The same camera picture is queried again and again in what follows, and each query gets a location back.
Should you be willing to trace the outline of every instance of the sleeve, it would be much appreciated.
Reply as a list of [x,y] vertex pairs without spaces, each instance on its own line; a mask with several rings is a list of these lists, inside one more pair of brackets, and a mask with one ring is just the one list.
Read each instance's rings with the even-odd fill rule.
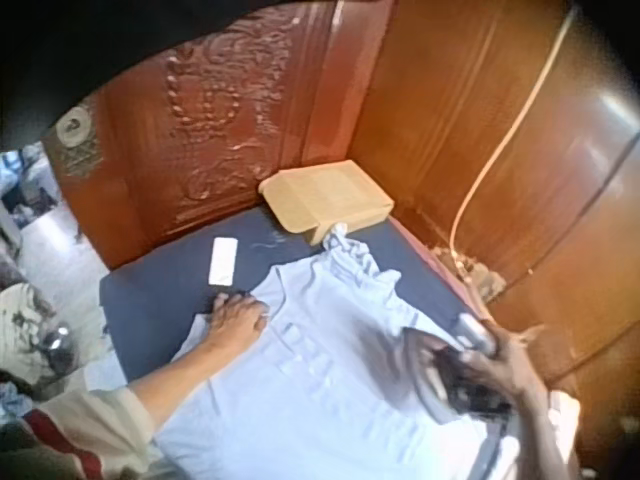
[[71,457],[81,477],[111,479],[149,467],[153,420],[128,388],[69,392],[32,410],[23,421],[38,442]]

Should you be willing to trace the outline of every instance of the white cord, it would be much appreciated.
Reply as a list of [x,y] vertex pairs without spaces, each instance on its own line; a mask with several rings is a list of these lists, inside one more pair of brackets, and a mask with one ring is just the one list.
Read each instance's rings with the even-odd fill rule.
[[571,23],[573,22],[577,12],[578,12],[578,7],[576,7],[575,5],[572,6],[571,10],[567,14],[564,21],[562,22],[562,26],[560,27],[560,30],[556,35],[556,39],[553,42],[553,46],[551,47],[551,51],[549,52],[547,61],[542,67],[542,70],[540,71],[540,75],[538,75],[538,79],[536,80],[536,83],[533,86],[533,89],[531,90],[531,93],[529,94],[527,101],[524,103],[522,110],[520,110],[520,113],[514,120],[513,124],[511,125],[511,128],[509,128],[509,131],[506,133],[502,141],[498,144],[496,149],[493,151],[493,153],[491,154],[491,157],[489,157],[489,160],[487,160],[487,163],[485,163],[484,167],[482,167],[482,170],[476,177],[475,181],[473,182],[473,185],[471,185],[471,188],[467,192],[467,195],[465,196],[464,200],[462,201],[462,204],[460,205],[460,208],[458,209],[458,212],[456,213],[455,219],[453,220],[453,225],[451,226],[451,234],[449,236],[449,251],[458,269],[460,269],[460,265],[458,265],[458,261],[457,261],[458,254],[455,250],[455,239],[456,239],[456,234],[458,233],[460,220],[462,219],[462,216],[467,210],[467,207],[469,206],[469,202],[471,202],[471,199],[476,194],[478,187],[480,186],[484,178],[487,176],[487,173],[489,173],[489,170],[491,170],[493,165],[496,163],[496,160],[498,160],[498,157],[500,157],[505,147],[509,144],[509,142],[511,141],[515,133],[518,131],[518,128],[520,128],[520,125],[522,124],[522,121],[524,120],[524,118],[527,116],[527,113],[529,113],[529,110],[531,109],[533,102],[538,96],[538,93],[540,93],[540,89],[542,88],[542,85],[544,85],[544,82],[547,79],[549,72],[551,71],[551,67],[553,66],[556,60],[556,57],[558,56],[558,52],[560,51],[560,47],[562,46],[564,37],[567,35],[567,32],[569,31],[569,27],[571,26]]

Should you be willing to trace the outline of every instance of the ironing board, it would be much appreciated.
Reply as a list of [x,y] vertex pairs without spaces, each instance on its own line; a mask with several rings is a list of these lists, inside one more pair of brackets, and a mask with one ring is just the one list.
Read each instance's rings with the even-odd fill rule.
[[[239,240],[231,291],[250,291],[269,268],[321,250],[285,232],[265,207],[204,227],[107,275],[100,283],[113,345],[129,381],[168,363],[187,337],[196,313],[211,309],[220,288],[208,285],[215,237]],[[468,307],[429,268],[396,227],[385,221],[350,235],[369,245],[381,270],[402,273],[398,295],[445,330]],[[496,442],[483,448],[471,478],[482,472]]]

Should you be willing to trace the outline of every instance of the white card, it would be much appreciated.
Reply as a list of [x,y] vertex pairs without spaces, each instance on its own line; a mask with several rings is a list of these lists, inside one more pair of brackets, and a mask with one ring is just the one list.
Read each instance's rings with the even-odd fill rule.
[[211,267],[209,267],[209,285],[231,286],[233,271],[236,267],[238,239],[218,237],[213,241]]

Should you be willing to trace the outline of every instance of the person's right hand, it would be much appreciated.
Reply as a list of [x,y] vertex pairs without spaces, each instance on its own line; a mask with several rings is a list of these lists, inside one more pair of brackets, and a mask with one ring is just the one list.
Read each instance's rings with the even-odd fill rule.
[[251,295],[219,294],[213,303],[211,327],[203,346],[229,361],[246,351],[267,325],[267,307]]
[[548,392],[529,359],[522,336],[493,322],[485,321],[484,327],[495,337],[498,353],[490,359],[476,351],[463,352],[460,360],[469,368],[469,377],[501,392],[516,407],[546,412]]

